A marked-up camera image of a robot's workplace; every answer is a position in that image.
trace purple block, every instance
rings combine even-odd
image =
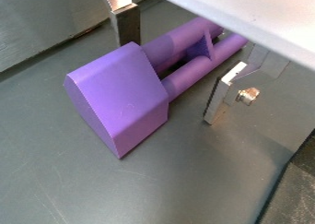
[[[64,87],[76,110],[118,158],[166,121],[165,89],[132,42],[68,73]]]

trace purple plastic object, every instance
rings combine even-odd
[[[118,158],[166,120],[165,89],[132,42],[70,72],[64,87],[76,110]]]
[[[230,35],[212,46],[209,32],[221,28],[202,18],[189,23],[142,48],[128,43],[65,77],[74,108],[118,158],[166,121],[168,102],[246,43]],[[154,70],[182,56],[192,60],[160,81]]]
[[[208,49],[204,48],[204,38],[217,37],[222,28],[205,18],[193,18],[162,36],[142,45],[144,53],[149,59],[154,72],[160,74],[185,55],[186,61],[193,59],[197,49],[201,55],[209,57]]]

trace gray wall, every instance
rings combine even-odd
[[[102,0],[0,0],[0,72],[106,18]]]

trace purple cylinder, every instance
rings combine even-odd
[[[176,97],[240,50],[246,39],[230,34],[213,46],[213,59],[205,56],[196,57],[176,72],[161,80],[168,101]]]
[[[142,45],[144,53],[156,73],[162,72],[181,59],[185,49],[202,38],[205,31],[214,38],[221,34],[222,28],[205,18],[194,18]]]

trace gray floor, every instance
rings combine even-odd
[[[142,40],[193,17],[142,5]],[[214,126],[212,84],[248,44],[170,103],[169,120],[117,160],[76,113],[65,74],[114,49],[108,22],[0,75],[0,223],[253,223],[291,154],[315,127],[313,74],[291,65]]]

